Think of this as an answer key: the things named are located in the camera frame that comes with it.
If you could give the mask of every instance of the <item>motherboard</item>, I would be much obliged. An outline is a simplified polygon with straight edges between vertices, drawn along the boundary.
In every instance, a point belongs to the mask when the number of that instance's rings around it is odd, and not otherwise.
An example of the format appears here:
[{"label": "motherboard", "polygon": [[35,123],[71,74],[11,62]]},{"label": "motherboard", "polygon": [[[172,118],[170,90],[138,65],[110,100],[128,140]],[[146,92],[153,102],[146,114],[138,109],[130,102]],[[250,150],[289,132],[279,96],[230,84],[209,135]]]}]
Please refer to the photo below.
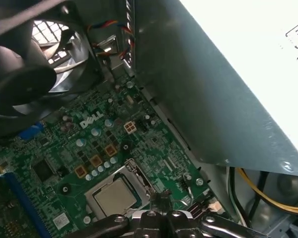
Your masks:
[{"label": "motherboard", "polygon": [[[0,145],[0,183],[0,238],[10,237],[9,222],[24,230],[19,237],[62,238],[109,215],[149,208],[155,191],[168,189],[174,209],[183,210],[211,193],[126,74]],[[10,198],[15,207],[6,205]],[[27,235],[34,230],[38,235]]]}]

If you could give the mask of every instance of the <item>fan grille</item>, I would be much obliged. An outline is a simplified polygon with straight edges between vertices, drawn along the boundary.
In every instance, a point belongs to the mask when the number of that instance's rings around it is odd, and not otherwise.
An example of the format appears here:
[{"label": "fan grille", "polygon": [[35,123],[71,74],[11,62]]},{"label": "fan grille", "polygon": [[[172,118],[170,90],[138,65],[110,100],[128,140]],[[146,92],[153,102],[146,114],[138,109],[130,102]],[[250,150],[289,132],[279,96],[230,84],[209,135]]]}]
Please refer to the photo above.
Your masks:
[{"label": "fan grille", "polygon": [[[58,24],[52,21],[34,21],[32,36],[33,39],[39,44],[56,43],[61,39],[61,31],[68,29],[67,26]],[[60,51],[55,54],[49,63],[53,64],[59,59],[68,57],[69,53],[66,51]]]}]

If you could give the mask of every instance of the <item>black fan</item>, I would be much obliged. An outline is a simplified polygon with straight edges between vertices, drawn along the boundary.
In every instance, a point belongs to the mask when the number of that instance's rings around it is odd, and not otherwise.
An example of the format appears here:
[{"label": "black fan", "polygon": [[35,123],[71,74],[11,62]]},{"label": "black fan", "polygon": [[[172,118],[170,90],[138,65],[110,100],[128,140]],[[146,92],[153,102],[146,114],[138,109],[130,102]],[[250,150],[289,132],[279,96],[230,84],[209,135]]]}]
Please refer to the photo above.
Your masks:
[{"label": "black fan", "polygon": [[[29,1],[20,2],[0,1],[0,26],[11,24],[0,29],[0,137],[31,126],[87,90],[100,69],[72,2],[48,0],[30,8]],[[68,29],[58,43],[42,47],[32,38],[35,19]],[[70,63],[53,68],[48,60],[64,48]],[[64,74],[61,83],[58,74]]]}]

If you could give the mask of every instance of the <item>dell logo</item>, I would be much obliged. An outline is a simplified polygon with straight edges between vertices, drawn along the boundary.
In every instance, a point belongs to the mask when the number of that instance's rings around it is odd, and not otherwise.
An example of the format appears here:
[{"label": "dell logo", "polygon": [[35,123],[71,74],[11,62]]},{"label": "dell logo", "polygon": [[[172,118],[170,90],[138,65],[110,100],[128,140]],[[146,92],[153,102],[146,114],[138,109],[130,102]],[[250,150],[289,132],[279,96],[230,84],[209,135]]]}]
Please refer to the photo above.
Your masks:
[{"label": "dell logo", "polygon": [[79,124],[81,128],[85,129],[89,124],[93,124],[94,121],[97,121],[98,119],[102,118],[104,114],[101,114],[100,112],[96,112],[97,116],[95,114],[91,115],[91,117],[88,117],[86,120],[82,120]]}]

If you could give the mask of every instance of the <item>green circuit board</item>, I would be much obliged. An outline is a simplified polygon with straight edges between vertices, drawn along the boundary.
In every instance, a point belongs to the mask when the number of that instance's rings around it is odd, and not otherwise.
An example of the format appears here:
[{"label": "green circuit board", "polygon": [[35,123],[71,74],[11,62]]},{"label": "green circuit board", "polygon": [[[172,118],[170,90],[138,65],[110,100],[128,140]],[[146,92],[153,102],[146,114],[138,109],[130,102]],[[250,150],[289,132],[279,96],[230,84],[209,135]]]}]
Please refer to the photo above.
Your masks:
[{"label": "green circuit board", "polygon": [[[85,193],[130,158],[156,191],[169,189],[173,200],[190,202],[184,173],[192,176],[194,197],[209,191],[206,182],[195,184],[201,177],[199,171],[127,75],[118,78],[116,85],[94,86],[41,124],[43,131],[33,139],[16,137],[0,148],[0,172],[16,175],[54,238],[92,224],[85,220],[95,219]],[[97,166],[93,158],[98,159]],[[185,206],[177,202],[174,209]]]},{"label": "green circuit board", "polygon": [[39,238],[23,208],[0,178],[0,238]]}]

